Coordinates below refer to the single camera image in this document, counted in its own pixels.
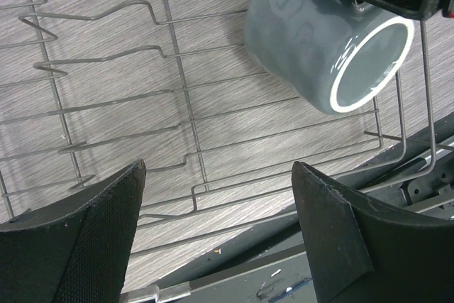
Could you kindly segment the black wire dish rack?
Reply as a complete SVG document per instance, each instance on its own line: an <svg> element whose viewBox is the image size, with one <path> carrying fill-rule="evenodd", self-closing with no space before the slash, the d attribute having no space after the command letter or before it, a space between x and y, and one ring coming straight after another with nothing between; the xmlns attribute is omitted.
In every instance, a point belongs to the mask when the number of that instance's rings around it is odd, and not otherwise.
<svg viewBox="0 0 454 303"><path fill-rule="evenodd" d="M297 158L338 173L389 147L394 83L320 114L249 58L249 2L1 0L1 219L142 158L154 248L285 208Z"/></svg>

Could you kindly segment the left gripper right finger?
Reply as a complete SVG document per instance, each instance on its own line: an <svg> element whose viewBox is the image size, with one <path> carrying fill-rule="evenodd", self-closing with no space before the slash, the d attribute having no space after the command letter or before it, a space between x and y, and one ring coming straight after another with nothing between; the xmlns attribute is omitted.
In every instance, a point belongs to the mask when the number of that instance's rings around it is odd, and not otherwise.
<svg viewBox="0 0 454 303"><path fill-rule="evenodd" d="M453 222L296 162L292 189L319 302L452 302Z"/></svg>

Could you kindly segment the grey ceramic mug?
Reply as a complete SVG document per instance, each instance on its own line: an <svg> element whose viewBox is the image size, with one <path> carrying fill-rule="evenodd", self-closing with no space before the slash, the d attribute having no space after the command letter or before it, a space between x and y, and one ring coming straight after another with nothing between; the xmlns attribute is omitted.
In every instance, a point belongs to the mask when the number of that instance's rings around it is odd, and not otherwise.
<svg viewBox="0 0 454 303"><path fill-rule="evenodd" d="M250 57L319 111L346 114L377 96L402 66L414 22L353 0L251 0Z"/></svg>

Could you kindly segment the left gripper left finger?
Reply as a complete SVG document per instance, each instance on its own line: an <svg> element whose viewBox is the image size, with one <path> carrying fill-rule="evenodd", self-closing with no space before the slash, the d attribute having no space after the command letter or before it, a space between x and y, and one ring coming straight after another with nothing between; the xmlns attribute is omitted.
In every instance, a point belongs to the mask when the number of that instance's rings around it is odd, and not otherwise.
<svg viewBox="0 0 454 303"><path fill-rule="evenodd" d="M138 159L1 224L2 302L118 302L145 188Z"/></svg>

